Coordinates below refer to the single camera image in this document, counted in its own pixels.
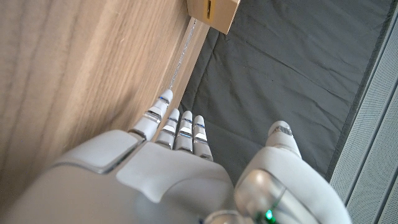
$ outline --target gray mat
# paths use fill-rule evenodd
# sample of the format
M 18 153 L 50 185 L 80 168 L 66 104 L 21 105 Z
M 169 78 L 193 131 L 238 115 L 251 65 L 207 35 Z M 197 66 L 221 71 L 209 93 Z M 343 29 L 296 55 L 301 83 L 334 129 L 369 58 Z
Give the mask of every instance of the gray mat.
M 242 0 L 228 35 L 210 29 L 180 107 L 205 118 L 234 183 L 277 120 L 326 175 L 390 5 Z

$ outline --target wood grain surface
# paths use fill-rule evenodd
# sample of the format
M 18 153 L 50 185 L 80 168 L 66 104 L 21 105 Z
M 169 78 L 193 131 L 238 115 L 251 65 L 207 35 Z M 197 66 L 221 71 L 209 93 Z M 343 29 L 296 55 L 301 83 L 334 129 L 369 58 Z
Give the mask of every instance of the wood grain surface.
M 194 22 L 185 0 L 0 1 L 0 212 L 60 154 L 129 129 L 179 66 L 176 107 L 209 29 L 185 48 Z

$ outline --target robot finger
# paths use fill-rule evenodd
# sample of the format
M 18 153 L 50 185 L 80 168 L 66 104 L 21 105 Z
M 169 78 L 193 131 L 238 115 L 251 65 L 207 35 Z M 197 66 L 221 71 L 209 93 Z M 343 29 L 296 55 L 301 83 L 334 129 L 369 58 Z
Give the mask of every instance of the robot finger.
M 150 141 L 154 137 L 157 127 L 162 121 L 172 99 L 173 92 L 165 90 L 129 132 L 136 133 L 145 140 Z
M 162 128 L 157 137 L 155 143 L 165 146 L 168 149 L 173 149 L 175 132 L 177 130 L 177 122 L 180 117 L 180 112 L 177 109 L 173 109 L 170 113 L 169 119 Z
M 269 128 L 266 146 L 286 149 L 302 158 L 292 130 L 285 121 L 277 121 Z
M 193 153 L 196 156 L 213 161 L 210 147 L 207 144 L 205 120 L 202 116 L 196 116 L 193 121 Z
M 186 111 L 182 115 L 177 137 L 175 138 L 175 150 L 183 150 L 193 153 L 192 147 L 192 113 Z

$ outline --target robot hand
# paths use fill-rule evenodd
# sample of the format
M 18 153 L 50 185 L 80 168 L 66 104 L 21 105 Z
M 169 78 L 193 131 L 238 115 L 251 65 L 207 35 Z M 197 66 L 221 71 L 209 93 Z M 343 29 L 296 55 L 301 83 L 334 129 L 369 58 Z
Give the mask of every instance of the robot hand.
M 156 129 L 161 122 L 165 110 L 172 99 L 173 93 L 171 90 L 166 90 L 159 96 L 153 107 L 149 108 L 144 116 L 137 122 L 130 132 L 136 133 L 150 141 Z M 173 109 L 170 113 L 165 126 L 159 133 L 155 143 L 160 144 L 167 149 L 181 150 L 194 154 L 201 158 L 213 161 L 210 148 L 207 144 L 205 120 L 202 116 L 197 116 L 192 122 L 192 113 L 190 111 L 184 112 L 182 115 L 180 125 L 177 130 L 177 122 L 180 112 Z
M 159 96 L 128 131 L 68 151 L 25 191 L 2 223 L 350 223 L 329 184 L 301 159 L 278 121 L 234 188 L 213 162 L 205 122 Z

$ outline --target white perforated panel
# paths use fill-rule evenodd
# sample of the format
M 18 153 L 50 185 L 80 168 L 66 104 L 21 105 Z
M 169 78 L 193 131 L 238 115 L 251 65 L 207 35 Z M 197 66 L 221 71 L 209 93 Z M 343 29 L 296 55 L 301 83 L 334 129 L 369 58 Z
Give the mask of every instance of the white perforated panel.
M 397 10 L 391 23 L 391 35 L 385 41 L 386 47 L 381 52 L 380 61 L 330 180 L 330 184 L 344 202 L 348 201 L 348 197 L 355 186 L 363 161 L 369 152 L 389 99 L 395 90 L 398 79 L 398 26 L 395 22 L 396 17 Z
M 398 168 L 398 90 L 392 97 L 347 209 L 353 223 L 373 223 L 383 209 Z
M 396 178 L 396 182 L 391 189 L 391 193 L 386 202 L 386 206 L 381 213 L 379 223 L 398 223 L 398 178 Z

